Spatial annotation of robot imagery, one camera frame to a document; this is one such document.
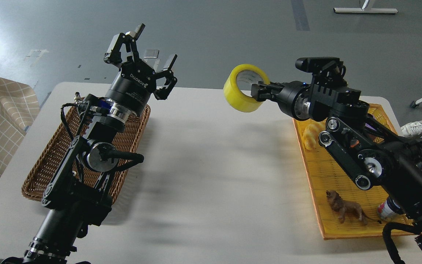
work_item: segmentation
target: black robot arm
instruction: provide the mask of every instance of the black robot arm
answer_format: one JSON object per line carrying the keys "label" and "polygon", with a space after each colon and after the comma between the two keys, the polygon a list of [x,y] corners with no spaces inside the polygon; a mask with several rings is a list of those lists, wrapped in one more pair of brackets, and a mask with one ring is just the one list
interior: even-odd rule
{"label": "black robot arm", "polygon": [[[87,235],[88,225],[100,226],[112,210],[109,190],[115,173],[143,162],[141,154],[119,151],[112,141],[124,131],[130,115],[142,114],[151,94],[165,100],[177,82],[171,70],[177,55],[172,55],[164,70],[157,73],[139,58],[136,40],[143,29],[141,24],[136,32],[114,36],[104,61],[118,67],[119,73],[105,97],[87,95],[82,99],[77,93],[75,103],[63,105],[62,122],[72,142],[43,194],[42,205],[50,211],[24,257],[10,257],[2,263],[65,264],[66,257],[77,250],[73,246],[75,239]],[[132,54],[125,62],[122,45]],[[166,83],[157,89],[156,80],[163,77]],[[64,118],[65,106],[76,107],[79,113],[80,126],[75,133]],[[88,127],[81,133],[84,125]],[[119,159],[128,162],[119,166]],[[72,171],[73,164],[77,173]],[[100,172],[93,187],[84,184],[84,168]]]}
{"label": "black robot arm", "polygon": [[[391,229],[420,234],[422,250],[422,143],[399,137],[368,114],[369,104],[359,100],[360,91],[347,87],[345,66],[339,58],[300,58],[296,67],[312,73],[312,83],[260,82],[251,95],[257,101],[277,102],[281,111],[297,119],[327,119],[319,134],[323,146],[361,190],[381,186],[400,206],[412,227],[387,224],[384,238],[395,263],[402,263],[393,242]],[[375,137],[382,140],[373,141]]]}

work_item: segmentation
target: white sneaker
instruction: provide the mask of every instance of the white sneaker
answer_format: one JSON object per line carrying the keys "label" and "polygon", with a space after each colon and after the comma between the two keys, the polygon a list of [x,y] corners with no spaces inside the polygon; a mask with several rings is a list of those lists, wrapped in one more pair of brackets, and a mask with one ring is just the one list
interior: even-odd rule
{"label": "white sneaker", "polygon": [[417,122],[409,122],[408,124],[401,127],[401,132],[406,138],[417,137],[419,135],[422,137],[422,120]]}

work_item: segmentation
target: white table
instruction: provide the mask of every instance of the white table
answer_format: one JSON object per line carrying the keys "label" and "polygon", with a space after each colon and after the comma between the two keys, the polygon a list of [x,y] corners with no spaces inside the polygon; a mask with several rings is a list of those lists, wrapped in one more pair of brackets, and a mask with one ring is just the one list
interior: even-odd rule
{"label": "white table", "polygon": [[[20,189],[60,105],[108,87],[62,82],[52,92],[0,179],[0,259],[22,257],[47,213]],[[222,90],[175,88],[149,104],[144,163],[104,223],[75,241],[69,263],[391,263],[381,238],[322,239],[291,118],[276,103],[241,113]],[[402,259],[422,263],[412,236],[394,240]]]}

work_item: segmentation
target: brown woven basket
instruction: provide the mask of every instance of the brown woven basket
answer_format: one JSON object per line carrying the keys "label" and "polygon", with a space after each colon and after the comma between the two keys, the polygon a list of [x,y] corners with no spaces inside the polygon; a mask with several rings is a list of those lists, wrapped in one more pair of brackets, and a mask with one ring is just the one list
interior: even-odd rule
{"label": "brown woven basket", "polygon": [[[130,116],[128,118],[125,123],[125,131],[123,133],[118,133],[112,142],[116,149],[120,151],[136,152],[150,113],[151,108],[149,105],[146,105],[141,117]],[[73,107],[68,111],[66,121],[69,124],[71,131],[76,131],[77,127],[79,127],[79,116]],[[60,124],[30,171],[27,179],[25,179],[24,184],[22,184],[22,195],[25,198],[34,201],[40,201],[42,199],[43,192],[60,165],[70,143],[71,140],[67,135],[66,130],[63,125]],[[121,159],[119,161],[119,166],[126,162],[126,160]],[[73,171],[77,172],[75,165],[73,166]],[[113,202],[115,202],[122,189],[127,172],[128,170],[124,170],[115,173],[114,181],[112,182],[109,192]],[[93,187],[99,175],[100,172],[93,172],[89,169],[85,169],[84,183]]]}

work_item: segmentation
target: tape roll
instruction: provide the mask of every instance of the tape roll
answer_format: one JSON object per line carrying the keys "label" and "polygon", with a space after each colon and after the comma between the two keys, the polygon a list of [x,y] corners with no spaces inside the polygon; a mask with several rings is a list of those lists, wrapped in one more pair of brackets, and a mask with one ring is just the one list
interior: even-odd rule
{"label": "tape roll", "polygon": [[263,81],[265,84],[269,84],[268,76],[254,65],[239,65],[232,70],[224,84],[224,97],[231,107],[246,113],[257,110],[263,102],[257,102],[251,96],[241,92],[237,85],[238,81],[249,84],[257,84],[259,81]]}

